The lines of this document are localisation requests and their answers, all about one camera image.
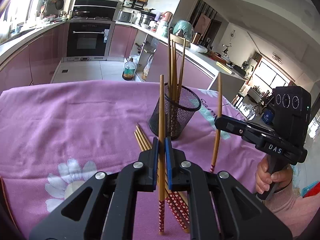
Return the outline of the right hand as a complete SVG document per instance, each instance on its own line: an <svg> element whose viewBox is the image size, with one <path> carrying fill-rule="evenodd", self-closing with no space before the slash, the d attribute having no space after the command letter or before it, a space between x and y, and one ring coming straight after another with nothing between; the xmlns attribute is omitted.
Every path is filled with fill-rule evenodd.
<svg viewBox="0 0 320 240"><path fill-rule="evenodd" d="M266 155L257 165L255 189L257 193L263 194L265 191L270 190L272 183L278 183L278 189L283 189L291 183L292 177L293 169L290 165L287 165L281 171L270 174L268 172L268 158Z"/></svg>

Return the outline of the pink sleeved right forearm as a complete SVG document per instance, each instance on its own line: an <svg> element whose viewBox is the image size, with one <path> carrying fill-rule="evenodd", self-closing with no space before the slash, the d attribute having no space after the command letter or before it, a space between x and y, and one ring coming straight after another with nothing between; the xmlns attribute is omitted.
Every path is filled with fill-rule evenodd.
<svg viewBox="0 0 320 240"><path fill-rule="evenodd" d="M269 200L263 200L263 204L290 229L295 239L303 233L319 210L319 193L305 198L297 196L291 182L275 192Z"/></svg>

